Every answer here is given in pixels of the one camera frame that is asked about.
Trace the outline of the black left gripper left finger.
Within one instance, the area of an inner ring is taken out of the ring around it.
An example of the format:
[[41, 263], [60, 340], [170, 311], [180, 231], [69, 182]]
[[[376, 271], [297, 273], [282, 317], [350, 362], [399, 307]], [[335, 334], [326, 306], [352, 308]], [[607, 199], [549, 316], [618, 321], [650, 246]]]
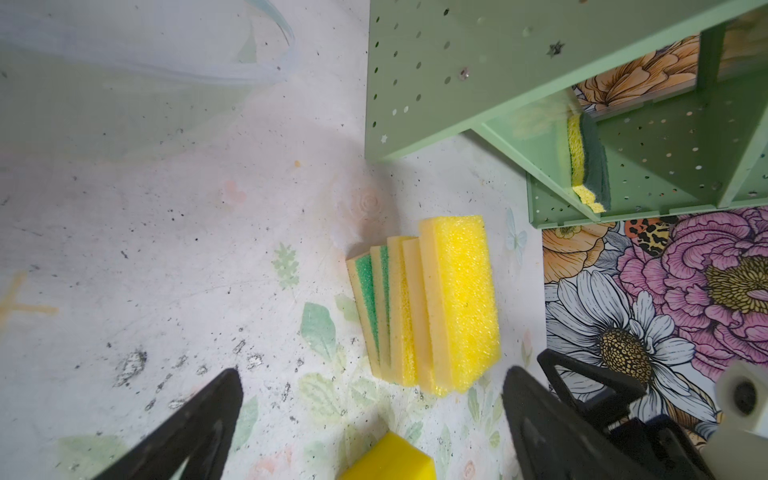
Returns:
[[223, 370], [99, 479], [219, 479], [243, 403], [238, 371]]

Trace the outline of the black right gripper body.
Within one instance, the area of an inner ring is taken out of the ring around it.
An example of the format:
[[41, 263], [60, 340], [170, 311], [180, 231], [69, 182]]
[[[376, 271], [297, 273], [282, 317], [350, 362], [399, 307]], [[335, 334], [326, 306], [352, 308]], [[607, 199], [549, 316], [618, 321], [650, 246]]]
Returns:
[[[630, 412], [632, 403], [648, 400], [644, 384], [625, 373], [598, 367], [546, 349], [537, 361], [558, 399], [608, 441], [627, 460], [627, 467], [599, 460], [597, 464], [627, 479], [711, 479], [713, 474], [687, 435], [666, 414], [642, 420]], [[565, 375], [575, 373], [595, 381], [601, 391], [586, 400], [576, 398]]]

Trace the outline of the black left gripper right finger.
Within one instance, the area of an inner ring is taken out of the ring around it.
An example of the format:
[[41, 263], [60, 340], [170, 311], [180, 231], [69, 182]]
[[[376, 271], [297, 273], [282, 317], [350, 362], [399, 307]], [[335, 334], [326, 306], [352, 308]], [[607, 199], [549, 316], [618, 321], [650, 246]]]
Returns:
[[651, 477], [523, 368], [508, 370], [502, 400], [524, 478]]

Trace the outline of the dark green scouring sponge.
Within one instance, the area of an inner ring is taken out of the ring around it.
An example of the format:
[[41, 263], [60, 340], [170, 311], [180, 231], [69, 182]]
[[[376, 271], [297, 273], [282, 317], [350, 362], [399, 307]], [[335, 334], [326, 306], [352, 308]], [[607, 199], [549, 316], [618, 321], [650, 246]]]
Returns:
[[605, 213], [611, 206], [608, 162], [597, 123], [586, 113], [572, 115], [567, 135], [572, 190], [592, 212]]

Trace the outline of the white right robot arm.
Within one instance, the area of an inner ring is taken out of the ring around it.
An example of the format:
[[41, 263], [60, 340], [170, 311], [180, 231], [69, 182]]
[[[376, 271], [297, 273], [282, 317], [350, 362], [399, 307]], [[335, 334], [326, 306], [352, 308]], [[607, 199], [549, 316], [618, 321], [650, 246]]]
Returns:
[[514, 368], [508, 404], [515, 448], [533, 479], [764, 479], [767, 476], [767, 374], [745, 363], [718, 380], [721, 423], [694, 447], [667, 415], [630, 419], [629, 406], [649, 395], [622, 373], [546, 350], [538, 362], [548, 392]]

